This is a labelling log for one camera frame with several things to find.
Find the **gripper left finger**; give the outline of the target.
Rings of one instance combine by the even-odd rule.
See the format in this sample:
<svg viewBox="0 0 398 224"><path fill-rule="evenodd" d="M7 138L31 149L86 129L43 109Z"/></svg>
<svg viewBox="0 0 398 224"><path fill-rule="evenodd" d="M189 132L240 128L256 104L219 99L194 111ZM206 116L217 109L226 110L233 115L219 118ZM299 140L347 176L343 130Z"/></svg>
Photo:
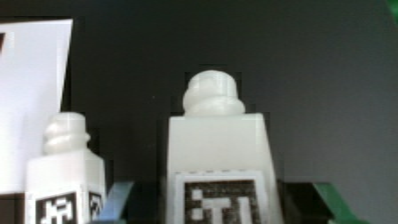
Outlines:
<svg viewBox="0 0 398 224"><path fill-rule="evenodd" d="M96 218L98 224L126 224L123 213L128 204L132 188L134 188L132 182L114 183L109 192L107 203Z"/></svg>

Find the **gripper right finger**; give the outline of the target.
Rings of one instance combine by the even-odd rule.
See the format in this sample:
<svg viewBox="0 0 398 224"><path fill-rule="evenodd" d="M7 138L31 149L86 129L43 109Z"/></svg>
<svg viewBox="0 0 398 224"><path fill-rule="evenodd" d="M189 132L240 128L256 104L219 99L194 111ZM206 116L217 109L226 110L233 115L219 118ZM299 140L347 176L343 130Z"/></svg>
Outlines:
<svg viewBox="0 0 398 224"><path fill-rule="evenodd" d="M333 214L327 224L370 224L370 222L356 216L334 185L331 183L315 183L313 186Z"/></svg>

